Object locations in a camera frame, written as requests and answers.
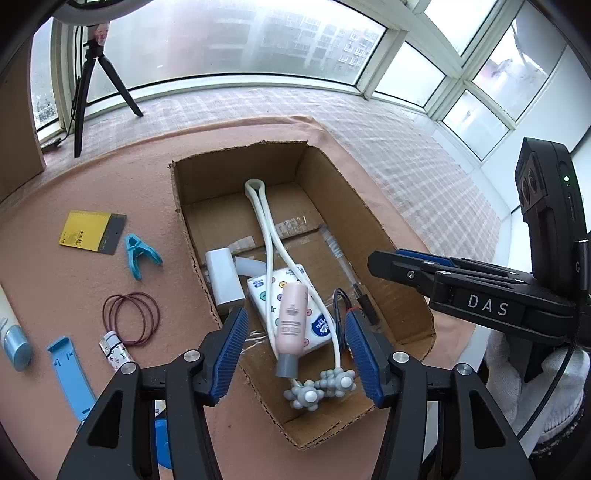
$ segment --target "cardboard box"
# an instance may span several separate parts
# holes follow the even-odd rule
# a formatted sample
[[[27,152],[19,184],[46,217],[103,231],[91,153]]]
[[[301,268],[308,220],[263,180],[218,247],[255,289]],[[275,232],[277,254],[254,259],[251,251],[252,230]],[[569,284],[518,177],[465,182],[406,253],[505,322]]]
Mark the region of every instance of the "cardboard box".
[[[322,299],[331,298],[336,287],[344,288],[354,298],[350,283],[319,232],[319,226],[325,223],[374,299],[387,336],[399,348],[423,359],[434,342],[433,317],[416,291],[374,278],[367,270],[371,252],[395,247],[351,183],[363,179],[365,187],[378,187],[371,184],[352,157],[343,153],[348,158],[347,178],[323,150],[302,141],[258,142],[172,163],[178,212],[203,289],[196,294],[209,299],[210,311],[205,313],[220,324],[202,274],[205,252],[229,247],[233,254],[265,259],[262,233],[244,194],[247,180],[261,179],[267,186],[273,220],[285,247],[295,263],[304,265]],[[397,219],[401,225],[404,223],[393,207],[392,211],[394,214],[387,220],[390,229]],[[285,264],[276,255],[274,268],[282,267]],[[246,291],[246,279],[242,283]],[[289,388],[288,382],[274,375],[275,359],[268,340],[253,340],[265,331],[256,308],[248,298],[245,307],[251,341],[245,344],[239,365],[263,408],[293,445],[300,449],[318,445],[373,408],[363,389],[358,388],[344,399],[323,400],[313,413],[292,409],[282,394]],[[347,351],[342,354],[342,363],[344,369],[355,368]],[[301,358],[300,380],[316,380],[320,371],[328,368],[334,368],[330,345]]]

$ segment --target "small printed box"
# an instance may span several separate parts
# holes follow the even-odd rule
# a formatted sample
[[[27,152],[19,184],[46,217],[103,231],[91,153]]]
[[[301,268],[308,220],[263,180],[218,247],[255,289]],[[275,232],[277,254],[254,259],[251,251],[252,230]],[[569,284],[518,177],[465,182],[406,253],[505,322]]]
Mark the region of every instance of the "small printed box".
[[[301,265],[297,266],[299,270],[306,276],[310,281],[304,267]],[[256,309],[262,319],[265,318],[265,302],[269,289],[265,285],[266,275],[260,277],[249,278],[248,293],[251,296],[252,302],[256,305]],[[299,281],[295,274],[289,268],[281,268],[273,271],[273,277],[271,282],[271,316],[273,322],[277,326],[279,324],[279,305],[281,303],[281,293],[286,283]],[[262,322],[263,327],[267,328],[266,322]],[[304,353],[303,355],[316,350],[317,348],[326,345],[330,342],[330,330],[329,325],[322,315],[320,308],[316,302],[312,299],[311,295],[308,295],[308,310],[306,311],[306,339],[304,341]]]

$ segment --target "white glove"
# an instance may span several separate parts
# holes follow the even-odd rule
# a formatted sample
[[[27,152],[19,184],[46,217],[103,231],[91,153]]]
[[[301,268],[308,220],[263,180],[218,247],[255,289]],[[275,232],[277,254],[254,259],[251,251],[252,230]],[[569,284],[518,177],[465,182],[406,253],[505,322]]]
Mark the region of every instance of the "white glove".
[[[563,347],[552,352],[542,362],[543,373],[524,384],[509,363],[509,343],[505,334],[491,332],[485,354],[489,369],[486,387],[515,433],[521,430],[539,405],[564,360],[566,350]],[[521,439],[527,456],[537,443],[545,442],[564,430],[579,412],[588,373],[589,356],[576,348],[548,403]]]

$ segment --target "light blue plastic piece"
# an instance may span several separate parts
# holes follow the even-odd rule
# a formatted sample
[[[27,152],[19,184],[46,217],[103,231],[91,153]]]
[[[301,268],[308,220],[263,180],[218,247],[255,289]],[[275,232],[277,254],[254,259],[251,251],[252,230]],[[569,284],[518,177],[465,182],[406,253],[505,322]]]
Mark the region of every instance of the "light blue plastic piece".
[[[48,346],[47,351],[51,353],[57,379],[74,415],[79,421],[86,420],[96,398],[78,363],[74,344],[68,337],[61,337]]]
[[[133,233],[125,237],[125,249],[127,250],[129,270],[136,280],[142,279],[142,274],[138,267],[138,257],[140,255],[143,254],[150,257],[156,265],[162,264],[162,258],[158,255],[158,252]]]

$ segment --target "gray bottle cap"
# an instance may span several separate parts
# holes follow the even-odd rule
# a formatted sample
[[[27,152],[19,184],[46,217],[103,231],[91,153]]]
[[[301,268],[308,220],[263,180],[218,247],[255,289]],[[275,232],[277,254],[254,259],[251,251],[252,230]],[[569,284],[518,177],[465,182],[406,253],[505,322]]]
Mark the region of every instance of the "gray bottle cap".
[[[297,364],[299,357],[289,353],[280,353],[277,358],[275,375],[281,378],[297,378]]]

